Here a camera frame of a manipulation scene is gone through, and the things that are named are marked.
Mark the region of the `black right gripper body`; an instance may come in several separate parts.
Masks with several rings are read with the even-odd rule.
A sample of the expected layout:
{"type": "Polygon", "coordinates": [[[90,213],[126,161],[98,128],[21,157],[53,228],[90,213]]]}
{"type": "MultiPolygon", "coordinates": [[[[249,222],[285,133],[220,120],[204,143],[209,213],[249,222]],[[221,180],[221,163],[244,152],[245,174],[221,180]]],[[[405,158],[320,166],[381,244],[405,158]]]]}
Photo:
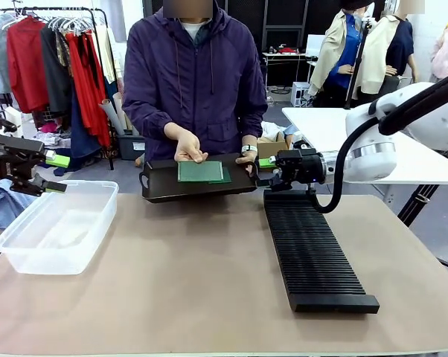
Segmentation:
{"type": "Polygon", "coordinates": [[[275,165],[280,170],[275,176],[275,191],[291,190],[293,182],[323,184],[326,179],[326,164],[315,149],[279,151],[275,165]]]}

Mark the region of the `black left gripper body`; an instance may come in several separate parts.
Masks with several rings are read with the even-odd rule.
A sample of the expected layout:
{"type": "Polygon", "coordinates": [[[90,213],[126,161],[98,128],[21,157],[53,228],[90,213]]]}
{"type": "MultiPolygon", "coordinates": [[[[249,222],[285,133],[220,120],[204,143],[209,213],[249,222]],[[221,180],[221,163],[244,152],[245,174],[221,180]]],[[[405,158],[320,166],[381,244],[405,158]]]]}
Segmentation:
{"type": "Polygon", "coordinates": [[[41,141],[0,134],[0,180],[31,180],[34,167],[45,162],[45,152],[41,141]]]}

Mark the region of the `person's left hand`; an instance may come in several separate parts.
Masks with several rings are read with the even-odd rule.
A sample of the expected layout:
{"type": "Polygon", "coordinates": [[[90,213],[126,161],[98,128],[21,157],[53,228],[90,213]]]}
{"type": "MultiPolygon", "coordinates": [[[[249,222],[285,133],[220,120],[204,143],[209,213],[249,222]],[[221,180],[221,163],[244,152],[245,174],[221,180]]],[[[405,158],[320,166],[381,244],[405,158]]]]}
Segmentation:
{"type": "Polygon", "coordinates": [[[242,152],[236,159],[236,164],[243,167],[250,176],[253,175],[257,153],[254,150],[242,152]]]}

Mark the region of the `person's right hand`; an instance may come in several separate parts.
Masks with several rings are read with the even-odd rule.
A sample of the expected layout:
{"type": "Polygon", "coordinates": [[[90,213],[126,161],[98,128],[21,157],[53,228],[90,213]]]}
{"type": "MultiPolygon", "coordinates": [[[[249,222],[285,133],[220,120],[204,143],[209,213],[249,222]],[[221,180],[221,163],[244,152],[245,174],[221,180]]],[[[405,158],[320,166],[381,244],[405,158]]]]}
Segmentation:
{"type": "Polygon", "coordinates": [[[170,122],[164,126],[164,133],[168,139],[176,142],[176,162],[193,161],[199,164],[207,160],[208,153],[200,149],[199,139],[192,132],[170,122]]]}

